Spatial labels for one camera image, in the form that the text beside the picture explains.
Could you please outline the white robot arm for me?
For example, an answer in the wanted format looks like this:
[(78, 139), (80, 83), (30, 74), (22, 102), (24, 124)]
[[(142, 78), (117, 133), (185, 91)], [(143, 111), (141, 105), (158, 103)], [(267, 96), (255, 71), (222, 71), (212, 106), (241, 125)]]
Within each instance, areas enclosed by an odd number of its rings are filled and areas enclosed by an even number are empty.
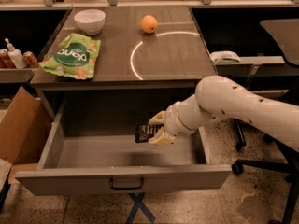
[(299, 151), (299, 106), (263, 98), (222, 76), (203, 78), (195, 94), (149, 120), (159, 131), (149, 139), (166, 146), (179, 136), (223, 119), (239, 119)]

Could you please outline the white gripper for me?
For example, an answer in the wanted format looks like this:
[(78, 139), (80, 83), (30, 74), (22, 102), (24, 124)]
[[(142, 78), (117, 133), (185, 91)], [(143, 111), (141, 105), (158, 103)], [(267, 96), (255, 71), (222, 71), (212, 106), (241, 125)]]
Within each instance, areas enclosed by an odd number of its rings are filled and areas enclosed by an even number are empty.
[(164, 125), (149, 139), (149, 143), (155, 146), (168, 146), (175, 141), (175, 136), (185, 135), (186, 129), (178, 114), (179, 105), (180, 102), (175, 102), (165, 112), (160, 111), (149, 120), (149, 125)]

